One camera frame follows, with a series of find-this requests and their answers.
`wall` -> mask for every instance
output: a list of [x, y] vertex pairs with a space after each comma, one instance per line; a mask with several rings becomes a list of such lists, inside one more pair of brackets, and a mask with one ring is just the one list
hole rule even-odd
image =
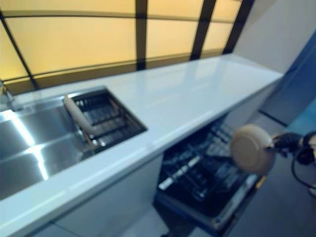
[[316, 98], [316, 32], [261, 111], [290, 124]]
[[285, 73], [316, 29], [316, 0], [256, 0], [234, 53]]

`dish rack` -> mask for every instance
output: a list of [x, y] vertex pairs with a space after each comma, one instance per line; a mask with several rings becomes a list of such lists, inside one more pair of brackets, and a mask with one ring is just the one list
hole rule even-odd
[[206, 216], [219, 215], [248, 177], [230, 157], [233, 133], [220, 119], [167, 150], [158, 191]]
[[65, 95], [64, 104], [90, 148], [96, 151], [147, 130], [106, 88]]

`window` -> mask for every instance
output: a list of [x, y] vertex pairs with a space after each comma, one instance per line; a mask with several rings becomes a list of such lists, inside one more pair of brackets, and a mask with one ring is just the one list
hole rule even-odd
[[0, 79], [22, 93], [231, 52], [253, 1], [1, 0]]
[[8, 18], [33, 74], [135, 61], [135, 19], [106, 17]]
[[203, 0], [148, 0], [148, 16], [198, 20]]
[[9, 36], [0, 24], [0, 78], [2, 80], [26, 77], [27, 73]]

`sink basin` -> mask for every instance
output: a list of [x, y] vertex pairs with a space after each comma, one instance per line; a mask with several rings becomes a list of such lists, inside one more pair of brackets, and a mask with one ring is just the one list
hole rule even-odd
[[23, 105], [17, 112], [0, 112], [0, 200], [146, 130], [104, 87], [75, 94], [94, 91], [109, 94], [117, 108], [133, 119], [133, 123], [120, 128], [130, 133], [116, 129], [115, 132], [120, 133], [119, 139], [98, 149], [92, 149], [87, 142], [66, 110], [63, 96]]

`black cable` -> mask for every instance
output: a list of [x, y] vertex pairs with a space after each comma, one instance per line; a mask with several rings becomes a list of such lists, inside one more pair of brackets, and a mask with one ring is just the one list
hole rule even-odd
[[308, 188], [310, 188], [310, 189], [316, 189], [316, 187], [314, 187], [314, 186], [312, 186], [312, 185], [310, 185], [310, 184], [304, 182], [303, 180], [301, 180], [301, 179], [297, 176], [297, 174], [296, 174], [296, 172], [295, 172], [295, 161], [297, 160], [297, 157], [298, 157], [301, 153], [303, 153], [304, 150], [305, 150], [305, 149], [300, 150], [300, 151], [297, 153], [297, 155], [293, 157], [292, 164], [291, 164], [292, 174], [293, 174], [294, 178], [295, 178], [299, 183], [303, 184], [304, 186], [306, 186], [306, 187], [308, 187]]

